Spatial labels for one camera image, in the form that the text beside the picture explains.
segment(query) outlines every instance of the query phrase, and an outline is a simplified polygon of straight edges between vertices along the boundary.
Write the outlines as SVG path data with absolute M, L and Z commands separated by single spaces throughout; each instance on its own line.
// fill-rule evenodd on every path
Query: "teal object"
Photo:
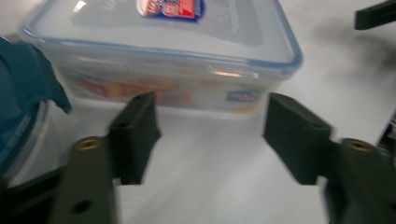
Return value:
M 18 37 L 0 37 L 0 175 L 18 158 L 35 127 L 39 103 L 52 100 L 71 110 L 50 62 Z

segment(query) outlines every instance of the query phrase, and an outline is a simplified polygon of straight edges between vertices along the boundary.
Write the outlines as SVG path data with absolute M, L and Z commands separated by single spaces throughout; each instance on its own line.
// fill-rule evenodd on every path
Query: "container label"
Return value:
M 198 21 L 204 15 L 204 0 L 137 0 L 137 11 L 146 18 Z
M 258 91 L 229 91 L 227 94 L 228 102 L 253 103 L 260 100 Z

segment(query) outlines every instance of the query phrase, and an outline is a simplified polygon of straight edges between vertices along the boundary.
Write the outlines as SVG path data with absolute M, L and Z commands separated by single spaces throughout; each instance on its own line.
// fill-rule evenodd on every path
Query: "screw hole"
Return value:
M 365 151 L 365 152 L 374 151 L 373 147 L 370 146 L 369 144 L 357 140 L 348 140 L 346 142 L 346 145 L 358 151 Z
M 87 139 L 77 144 L 77 148 L 79 150 L 89 150 L 96 147 L 99 147 L 101 142 L 99 139 Z
M 396 212 L 396 203 L 390 203 L 389 204 L 390 209 L 392 209 L 394 212 Z
M 88 210 L 90 210 L 92 207 L 92 202 L 85 200 L 85 201 L 81 201 L 79 203 L 76 203 L 73 208 L 72 208 L 72 213 L 73 214 L 81 214 L 81 213 L 85 213 Z

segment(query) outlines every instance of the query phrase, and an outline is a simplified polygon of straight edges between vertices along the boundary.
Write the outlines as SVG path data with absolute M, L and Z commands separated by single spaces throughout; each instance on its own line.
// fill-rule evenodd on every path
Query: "white table surface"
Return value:
M 41 0 L 0 0 L 0 35 L 15 33 Z M 304 64 L 275 89 L 327 120 L 333 140 L 375 144 L 396 107 L 396 22 L 354 31 L 357 9 L 375 0 L 281 0 Z M 121 107 L 72 101 L 52 111 L 59 144 L 103 135 Z M 145 184 L 117 188 L 120 223 L 328 223 L 320 187 L 299 186 L 262 140 L 264 106 L 246 118 L 159 108 L 163 137 Z

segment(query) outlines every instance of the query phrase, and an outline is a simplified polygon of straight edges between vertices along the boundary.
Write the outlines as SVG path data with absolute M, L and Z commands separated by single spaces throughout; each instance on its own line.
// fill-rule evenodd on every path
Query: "blue container lid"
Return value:
M 64 112 L 71 106 L 50 63 L 17 36 L 0 37 L 0 83 L 0 175 L 4 175 L 35 127 L 39 103 L 51 99 Z
M 302 62 L 277 0 L 51 0 L 21 32 L 43 50 L 128 50 L 285 71 Z

